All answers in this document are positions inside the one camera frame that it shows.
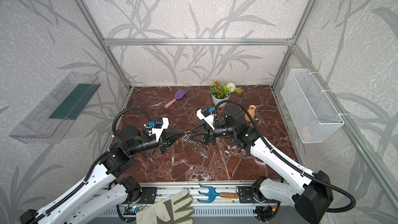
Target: orange vase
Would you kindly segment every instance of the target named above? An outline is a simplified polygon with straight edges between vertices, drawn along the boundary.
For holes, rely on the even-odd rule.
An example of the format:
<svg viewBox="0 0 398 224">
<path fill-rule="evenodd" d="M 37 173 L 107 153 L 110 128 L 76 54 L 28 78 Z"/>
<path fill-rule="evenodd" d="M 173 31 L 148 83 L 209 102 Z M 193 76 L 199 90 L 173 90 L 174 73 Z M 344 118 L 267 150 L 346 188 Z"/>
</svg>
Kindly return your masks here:
<svg viewBox="0 0 398 224">
<path fill-rule="evenodd" d="M 249 109 L 248 109 L 248 112 L 249 112 L 249 114 L 250 114 L 250 116 L 252 117 L 252 118 L 254 118 L 254 110 L 256 109 L 256 106 L 255 105 L 250 105 L 249 106 Z M 246 113 L 245 113 L 245 119 L 246 119 L 246 121 L 250 121 L 250 119 L 249 119 L 249 117 L 246 115 Z"/>
</svg>

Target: white mesh basket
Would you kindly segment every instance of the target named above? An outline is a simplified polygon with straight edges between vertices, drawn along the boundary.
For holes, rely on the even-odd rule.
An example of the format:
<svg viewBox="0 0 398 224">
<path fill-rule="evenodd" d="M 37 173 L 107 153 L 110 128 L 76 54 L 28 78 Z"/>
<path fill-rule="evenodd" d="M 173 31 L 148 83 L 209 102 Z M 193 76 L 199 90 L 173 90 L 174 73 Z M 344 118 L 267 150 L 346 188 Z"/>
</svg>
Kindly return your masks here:
<svg viewBox="0 0 398 224">
<path fill-rule="evenodd" d="M 291 69 L 281 94 L 303 143 L 323 142 L 344 125 L 308 69 Z"/>
</svg>

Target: brown marble surface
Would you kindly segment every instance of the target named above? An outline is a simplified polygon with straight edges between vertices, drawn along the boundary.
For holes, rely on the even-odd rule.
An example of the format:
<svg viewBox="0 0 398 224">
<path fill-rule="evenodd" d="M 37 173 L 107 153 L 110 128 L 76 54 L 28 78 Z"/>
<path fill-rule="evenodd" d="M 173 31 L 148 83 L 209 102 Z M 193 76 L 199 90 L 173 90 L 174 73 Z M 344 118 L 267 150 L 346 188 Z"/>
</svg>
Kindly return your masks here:
<svg viewBox="0 0 398 224">
<path fill-rule="evenodd" d="M 165 109 L 164 105 L 174 98 L 178 88 L 187 93 L 181 100 Z M 270 87 L 242 86 L 242 89 L 241 95 L 232 93 L 230 99 L 247 108 L 249 105 L 255 105 L 254 119 L 262 134 L 278 149 L 297 161 Z M 127 104 L 127 108 L 140 107 L 146 110 L 151 117 L 168 117 L 171 127 L 185 131 L 201 123 L 196 117 L 196 111 L 204 106 L 214 106 L 208 86 L 135 87 Z M 122 117 L 120 127 L 134 124 L 142 132 L 142 125 L 146 122 L 147 119 L 140 112 L 131 111 Z M 208 157 L 201 155 L 199 147 L 205 149 Z M 137 154 L 136 162 L 119 179 L 132 176 L 138 182 L 169 182 L 255 180 L 261 175 L 272 179 L 281 178 L 264 162 L 237 148 L 231 139 L 217 138 L 216 146 L 208 147 L 195 141 L 179 142 L 172 145 L 164 155 L 157 149 L 151 157 L 143 156 L 151 154 L 152 150 Z"/>
</svg>

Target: purple spatula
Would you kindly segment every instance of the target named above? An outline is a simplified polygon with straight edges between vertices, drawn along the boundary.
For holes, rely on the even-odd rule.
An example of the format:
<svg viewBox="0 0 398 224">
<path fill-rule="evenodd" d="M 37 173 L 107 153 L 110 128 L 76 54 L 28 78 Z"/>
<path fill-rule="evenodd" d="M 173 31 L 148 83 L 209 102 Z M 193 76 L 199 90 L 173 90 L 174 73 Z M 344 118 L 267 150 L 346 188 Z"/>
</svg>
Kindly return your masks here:
<svg viewBox="0 0 398 224">
<path fill-rule="evenodd" d="M 181 88 L 177 90 L 177 92 L 174 94 L 174 99 L 172 101 L 168 102 L 164 107 L 167 109 L 169 106 L 171 106 L 176 100 L 181 99 L 185 95 L 185 91 L 182 90 Z"/>
</svg>

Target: wall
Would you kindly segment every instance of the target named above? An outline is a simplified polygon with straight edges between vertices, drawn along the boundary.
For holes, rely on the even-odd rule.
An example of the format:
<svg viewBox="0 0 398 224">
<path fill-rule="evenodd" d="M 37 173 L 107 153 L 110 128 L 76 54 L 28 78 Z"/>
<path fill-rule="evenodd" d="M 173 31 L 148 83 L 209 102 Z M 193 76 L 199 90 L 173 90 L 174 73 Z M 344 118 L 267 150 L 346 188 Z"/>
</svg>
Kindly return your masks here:
<svg viewBox="0 0 398 224">
<path fill-rule="evenodd" d="M 19 222 L 80 180 L 102 153 L 125 87 L 72 0 L 0 0 L 0 222 Z M 71 71 L 97 93 L 59 144 L 23 144 L 11 130 Z"/>
<path fill-rule="evenodd" d="M 85 2 L 106 38 L 291 38 L 308 0 Z M 212 80 L 253 85 L 272 82 L 286 47 L 121 46 L 112 51 L 132 85 L 209 85 Z"/>
<path fill-rule="evenodd" d="M 398 0 L 319 0 L 298 45 L 349 112 L 386 167 L 397 178 Z M 293 56 L 289 69 L 301 68 Z M 336 223 L 398 223 L 398 214 L 343 129 L 325 142 L 303 144 L 291 120 L 292 142 L 303 163 L 332 175 L 331 182 L 357 199 L 349 212 L 333 214 Z M 335 194 L 333 207 L 346 204 Z"/>
</svg>

